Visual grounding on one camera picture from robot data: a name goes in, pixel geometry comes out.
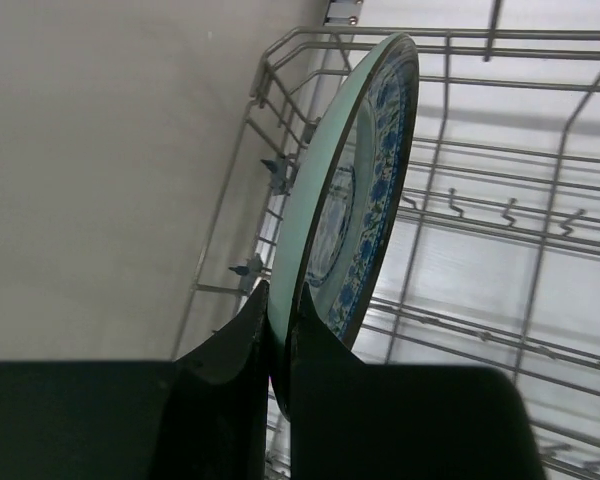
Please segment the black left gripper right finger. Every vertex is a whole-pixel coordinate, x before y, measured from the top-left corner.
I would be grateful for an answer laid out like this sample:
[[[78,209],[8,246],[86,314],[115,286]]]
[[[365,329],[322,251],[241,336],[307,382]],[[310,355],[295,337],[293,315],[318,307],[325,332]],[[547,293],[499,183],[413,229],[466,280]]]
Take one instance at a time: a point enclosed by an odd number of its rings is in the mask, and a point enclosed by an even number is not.
[[[294,479],[543,479],[523,401],[499,370],[366,364],[303,292],[292,333]]]

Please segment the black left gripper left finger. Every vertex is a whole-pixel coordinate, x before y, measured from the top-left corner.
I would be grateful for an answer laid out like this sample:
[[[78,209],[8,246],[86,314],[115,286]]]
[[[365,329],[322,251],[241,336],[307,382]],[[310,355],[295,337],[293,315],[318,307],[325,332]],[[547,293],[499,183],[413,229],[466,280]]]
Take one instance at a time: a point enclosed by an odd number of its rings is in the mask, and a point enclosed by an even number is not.
[[[268,294],[175,361],[0,361],[0,479],[262,478]]]

